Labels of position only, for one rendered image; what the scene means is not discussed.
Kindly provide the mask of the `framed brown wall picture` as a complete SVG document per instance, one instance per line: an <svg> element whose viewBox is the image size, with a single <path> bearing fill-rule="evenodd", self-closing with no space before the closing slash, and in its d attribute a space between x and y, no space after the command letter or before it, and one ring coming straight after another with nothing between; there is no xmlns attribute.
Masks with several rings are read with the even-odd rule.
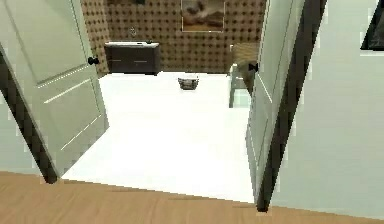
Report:
<svg viewBox="0 0 384 224"><path fill-rule="evenodd" d="M225 0L181 0L183 32L222 32Z"/></svg>

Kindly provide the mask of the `dark brown vanity cabinet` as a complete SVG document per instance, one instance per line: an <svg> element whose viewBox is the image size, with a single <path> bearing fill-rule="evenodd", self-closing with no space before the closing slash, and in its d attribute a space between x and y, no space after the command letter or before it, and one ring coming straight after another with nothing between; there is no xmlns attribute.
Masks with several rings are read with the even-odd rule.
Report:
<svg viewBox="0 0 384 224"><path fill-rule="evenodd" d="M157 42L107 42L104 49L111 73L156 76L160 72L160 44Z"/></svg>

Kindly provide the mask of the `pale green room door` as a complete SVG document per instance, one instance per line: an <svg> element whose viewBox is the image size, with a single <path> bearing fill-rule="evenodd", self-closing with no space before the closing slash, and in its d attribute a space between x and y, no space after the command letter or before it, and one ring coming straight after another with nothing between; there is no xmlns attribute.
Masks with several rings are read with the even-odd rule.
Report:
<svg viewBox="0 0 384 224"><path fill-rule="evenodd" d="M305 0L267 0L259 71L254 77L245 138L254 203L259 196L304 3Z"/></svg>
<svg viewBox="0 0 384 224"><path fill-rule="evenodd" d="M63 176L108 129L80 0L0 0L0 44Z"/></svg>

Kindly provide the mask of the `dark framed wall picture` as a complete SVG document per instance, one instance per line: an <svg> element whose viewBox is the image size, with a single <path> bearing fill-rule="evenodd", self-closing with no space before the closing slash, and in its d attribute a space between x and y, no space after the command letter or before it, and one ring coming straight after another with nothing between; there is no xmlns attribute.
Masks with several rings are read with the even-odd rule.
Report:
<svg viewBox="0 0 384 224"><path fill-rule="evenodd" d="M384 0L378 1L360 49L384 52Z"/></svg>

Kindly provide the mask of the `small grey basket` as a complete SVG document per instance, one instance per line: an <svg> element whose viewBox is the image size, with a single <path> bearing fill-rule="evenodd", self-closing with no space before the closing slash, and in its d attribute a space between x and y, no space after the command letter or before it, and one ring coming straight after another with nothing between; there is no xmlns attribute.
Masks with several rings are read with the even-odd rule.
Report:
<svg viewBox="0 0 384 224"><path fill-rule="evenodd" d="M198 78L179 78L179 87L182 90L195 90L199 84Z"/></svg>

